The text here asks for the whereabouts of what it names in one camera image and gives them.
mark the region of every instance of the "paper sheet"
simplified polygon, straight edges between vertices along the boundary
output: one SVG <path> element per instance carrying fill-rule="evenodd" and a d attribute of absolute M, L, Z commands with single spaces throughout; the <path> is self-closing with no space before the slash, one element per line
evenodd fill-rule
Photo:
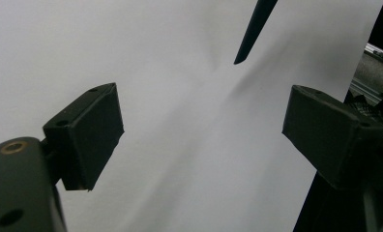
<path fill-rule="evenodd" d="M 342 100 L 383 1 L 280 0 L 233 66 L 255 3 L 0 1 L 0 142 L 118 85 L 95 189 L 58 184 L 69 231 L 292 231 L 315 170 L 280 133 L 291 85 Z"/>

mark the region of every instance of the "white paper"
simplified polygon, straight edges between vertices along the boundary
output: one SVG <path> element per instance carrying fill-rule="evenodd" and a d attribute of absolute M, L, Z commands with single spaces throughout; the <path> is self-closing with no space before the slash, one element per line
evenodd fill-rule
<path fill-rule="evenodd" d="M 383 1 L 0 1 L 0 143 L 116 82 L 126 133 L 69 231 L 292 231 L 314 168 L 280 132 L 293 84 L 345 96 Z"/>

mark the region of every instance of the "brass screw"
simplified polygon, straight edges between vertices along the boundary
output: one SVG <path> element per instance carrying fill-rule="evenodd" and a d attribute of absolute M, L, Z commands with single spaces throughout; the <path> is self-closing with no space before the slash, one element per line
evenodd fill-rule
<path fill-rule="evenodd" d="M 28 143 L 25 141 L 15 141 L 8 143 L 3 148 L 1 148 L 1 154 L 10 155 L 22 151 Z"/>

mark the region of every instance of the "white backdrop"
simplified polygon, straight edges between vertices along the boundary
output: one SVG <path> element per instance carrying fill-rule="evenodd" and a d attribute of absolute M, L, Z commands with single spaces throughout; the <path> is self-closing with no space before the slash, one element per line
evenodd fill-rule
<path fill-rule="evenodd" d="M 315 170 L 280 133 L 291 85 L 342 100 L 383 1 L 280 0 L 234 66 L 255 3 L 0 1 L 0 142 L 118 85 L 95 189 L 58 184 L 69 231 L 293 229 Z"/>

